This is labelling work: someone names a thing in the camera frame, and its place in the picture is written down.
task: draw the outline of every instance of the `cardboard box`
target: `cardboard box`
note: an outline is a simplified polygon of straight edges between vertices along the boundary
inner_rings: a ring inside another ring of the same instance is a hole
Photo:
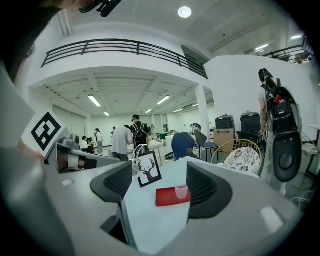
[[[218,144],[219,148],[226,142],[235,139],[235,129],[214,129],[213,142]],[[222,152],[231,153],[232,147],[226,145],[220,149]]]

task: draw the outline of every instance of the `ceiling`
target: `ceiling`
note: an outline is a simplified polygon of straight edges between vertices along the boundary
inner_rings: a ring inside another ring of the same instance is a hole
[[[191,8],[191,17],[178,16],[182,6]],[[244,54],[266,43],[269,52],[276,51],[288,30],[286,15],[271,0],[122,0],[107,18],[95,10],[68,16],[72,27],[98,22],[148,26],[190,38],[213,55],[233,42],[223,54]]]
[[[81,75],[64,76],[43,86],[94,117],[104,116],[105,111],[112,116],[145,114],[149,109],[150,114],[173,113],[197,104],[196,83],[137,68],[84,70]],[[94,95],[101,107],[94,105],[88,95]],[[170,99],[157,105],[167,95]],[[208,103],[213,102],[211,90],[205,89],[205,96]]]

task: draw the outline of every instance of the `patterned cushion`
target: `patterned cushion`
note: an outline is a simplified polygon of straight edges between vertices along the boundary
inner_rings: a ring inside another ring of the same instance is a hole
[[[232,170],[258,174],[260,157],[253,148],[241,147],[233,151],[224,164]]]

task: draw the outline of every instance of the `picture frame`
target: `picture frame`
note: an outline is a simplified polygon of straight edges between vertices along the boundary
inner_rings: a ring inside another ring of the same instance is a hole
[[[137,163],[140,172],[140,176],[138,177],[140,188],[148,186],[162,179],[157,157],[154,151],[141,154],[138,158],[141,160],[141,162]]]

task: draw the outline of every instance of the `black railing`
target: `black railing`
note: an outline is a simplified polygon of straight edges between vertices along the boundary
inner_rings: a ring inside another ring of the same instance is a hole
[[[61,46],[46,53],[46,57],[41,68],[49,63],[70,56],[99,52],[121,52],[150,56],[177,64],[180,67],[187,68],[192,72],[195,72],[198,75],[208,79],[203,66],[186,59],[186,57],[174,51],[150,43],[126,39],[93,39]]]
[[[306,37],[303,38],[302,45],[296,45],[282,50],[272,51],[262,57],[269,57],[291,64],[307,63],[314,57],[314,51],[311,48]]]

